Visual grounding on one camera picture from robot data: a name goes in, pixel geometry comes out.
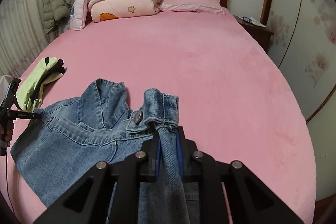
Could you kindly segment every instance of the yellow star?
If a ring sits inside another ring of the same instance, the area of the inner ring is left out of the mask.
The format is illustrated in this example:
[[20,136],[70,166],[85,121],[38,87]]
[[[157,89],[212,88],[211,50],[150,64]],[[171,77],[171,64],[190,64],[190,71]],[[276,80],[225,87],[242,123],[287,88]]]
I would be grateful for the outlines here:
[[128,11],[131,12],[131,13],[134,13],[134,11],[135,11],[134,6],[128,7]]

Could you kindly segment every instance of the pink bed sheet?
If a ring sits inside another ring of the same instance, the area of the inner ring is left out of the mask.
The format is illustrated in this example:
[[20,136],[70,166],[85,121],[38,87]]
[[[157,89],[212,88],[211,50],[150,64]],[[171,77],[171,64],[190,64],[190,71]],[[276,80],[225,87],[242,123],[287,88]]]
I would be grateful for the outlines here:
[[[159,13],[90,23],[52,42],[44,57],[64,60],[63,78],[47,87],[42,107],[80,96],[96,78],[124,81],[129,105],[142,105],[156,87],[180,97],[179,118],[187,138],[216,160],[241,160],[305,223],[312,223],[316,167],[299,106],[278,68],[257,42],[227,15]],[[15,122],[13,140],[28,122]],[[0,189],[8,201],[5,158]],[[18,173],[9,154],[9,192],[22,223],[45,206]]]

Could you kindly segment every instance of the hand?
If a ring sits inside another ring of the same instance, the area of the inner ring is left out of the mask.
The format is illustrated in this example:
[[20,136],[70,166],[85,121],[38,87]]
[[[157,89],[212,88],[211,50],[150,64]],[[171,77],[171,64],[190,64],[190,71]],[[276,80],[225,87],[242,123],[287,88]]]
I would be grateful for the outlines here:
[[[6,133],[6,141],[8,142],[7,143],[8,147],[11,146],[10,141],[12,140],[13,129],[14,129],[14,123],[12,120],[9,120],[7,124],[7,133]],[[5,131],[3,130],[2,125],[0,124],[0,135],[4,133]]]

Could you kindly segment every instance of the silver screw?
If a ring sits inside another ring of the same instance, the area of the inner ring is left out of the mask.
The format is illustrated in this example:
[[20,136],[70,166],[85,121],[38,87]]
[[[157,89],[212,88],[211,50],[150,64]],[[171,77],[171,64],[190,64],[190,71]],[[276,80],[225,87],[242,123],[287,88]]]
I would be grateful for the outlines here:
[[243,167],[243,164],[239,161],[239,160],[235,160],[233,163],[232,163],[232,166],[233,168],[235,169],[240,169]]
[[97,162],[97,164],[96,164],[96,167],[98,169],[104,169],[106,166],[107,166],[107,164],[104,161]]
[[201,152],[201,151],[195,151],[194,153],[193,153],[193,156],[195,157],[195,158],[202,158],[203,157],[203,153]]
[[146,156],[146,153],[143,151],[138,151],[137,153],[135,153],[135,156],[139,159],[143,158]]

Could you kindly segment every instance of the curtain fold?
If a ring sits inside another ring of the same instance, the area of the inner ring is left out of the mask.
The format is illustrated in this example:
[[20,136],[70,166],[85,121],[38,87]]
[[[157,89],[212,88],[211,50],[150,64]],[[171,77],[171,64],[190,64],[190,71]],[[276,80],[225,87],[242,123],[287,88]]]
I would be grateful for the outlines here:
[[43,0],[0,4],[0,75],[20,77],[50,43],[44,34]]

